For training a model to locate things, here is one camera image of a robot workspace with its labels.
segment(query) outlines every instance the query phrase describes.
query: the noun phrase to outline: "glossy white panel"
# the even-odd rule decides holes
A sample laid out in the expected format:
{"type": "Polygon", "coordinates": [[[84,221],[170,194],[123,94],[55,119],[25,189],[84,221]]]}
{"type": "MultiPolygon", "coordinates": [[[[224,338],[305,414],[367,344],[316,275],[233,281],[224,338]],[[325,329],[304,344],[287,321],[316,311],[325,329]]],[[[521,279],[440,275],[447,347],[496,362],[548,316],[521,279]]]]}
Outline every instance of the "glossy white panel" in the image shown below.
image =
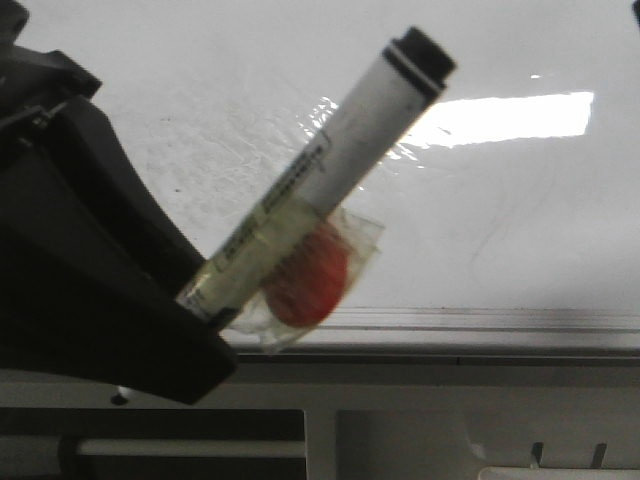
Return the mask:
{"type": "Polygon", "coordinates": [[[348,307],[640,308],[640,31],[627,1],[29,0],[21,38],[96,102],[212,252],[412,24],[458,62],[350,197],[383,255],[348,307]]]}

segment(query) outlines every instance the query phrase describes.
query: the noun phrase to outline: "red object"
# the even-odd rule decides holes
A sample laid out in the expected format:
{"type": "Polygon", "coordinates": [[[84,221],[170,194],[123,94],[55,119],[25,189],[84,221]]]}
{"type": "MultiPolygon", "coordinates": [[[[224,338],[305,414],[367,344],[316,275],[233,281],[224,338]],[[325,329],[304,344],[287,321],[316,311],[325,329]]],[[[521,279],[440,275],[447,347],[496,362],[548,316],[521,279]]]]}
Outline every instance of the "red object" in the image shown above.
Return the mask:
{"type": "Polygon", "coordinates": [[[335,227],[320,225],[265,280],[271,312],[291,327],[322,322],[344,294],[348,262],[348,248],[335,227]]]}

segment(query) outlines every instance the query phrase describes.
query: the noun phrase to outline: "plastic bag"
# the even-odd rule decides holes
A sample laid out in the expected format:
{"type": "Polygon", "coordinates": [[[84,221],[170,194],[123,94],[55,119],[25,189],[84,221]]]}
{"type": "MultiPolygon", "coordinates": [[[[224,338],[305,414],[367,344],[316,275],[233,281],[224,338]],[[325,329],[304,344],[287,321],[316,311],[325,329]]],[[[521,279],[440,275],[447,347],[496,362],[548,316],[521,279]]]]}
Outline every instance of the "plastic bag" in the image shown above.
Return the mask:
{"type": "Polygon", "coordinates": [[[339,208],[280,261],[228,328],[277,353],[335,309],[378,251],[383,227],[339,208]]]}

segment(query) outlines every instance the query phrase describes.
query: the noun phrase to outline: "white marker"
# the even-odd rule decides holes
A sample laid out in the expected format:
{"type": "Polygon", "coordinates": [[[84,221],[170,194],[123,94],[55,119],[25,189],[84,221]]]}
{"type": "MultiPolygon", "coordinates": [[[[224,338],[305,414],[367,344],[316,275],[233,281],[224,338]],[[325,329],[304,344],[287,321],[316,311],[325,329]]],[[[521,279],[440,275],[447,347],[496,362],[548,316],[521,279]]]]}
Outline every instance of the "white marker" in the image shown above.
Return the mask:
{"type": "Polygon", "coordinates": [[[226,326],[436,100],[454,67],[416,28],[393,40],[178,302],[213,327],[226,326]]]}

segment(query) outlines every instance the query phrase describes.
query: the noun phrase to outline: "black bracket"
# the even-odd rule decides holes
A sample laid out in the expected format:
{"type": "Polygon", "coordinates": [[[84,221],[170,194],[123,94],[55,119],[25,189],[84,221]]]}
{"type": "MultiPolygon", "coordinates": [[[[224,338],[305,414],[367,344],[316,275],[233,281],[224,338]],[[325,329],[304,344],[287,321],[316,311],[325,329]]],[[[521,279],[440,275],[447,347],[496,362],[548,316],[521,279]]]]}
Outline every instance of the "black bracket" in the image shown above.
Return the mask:
{"type": "Polygon", "coordinates": [[[0,0],[0,368],[193,403],[235,367],[174,301],[203,258],[91,103],[99,80],[13,44],[27,18],[0,0]]]}

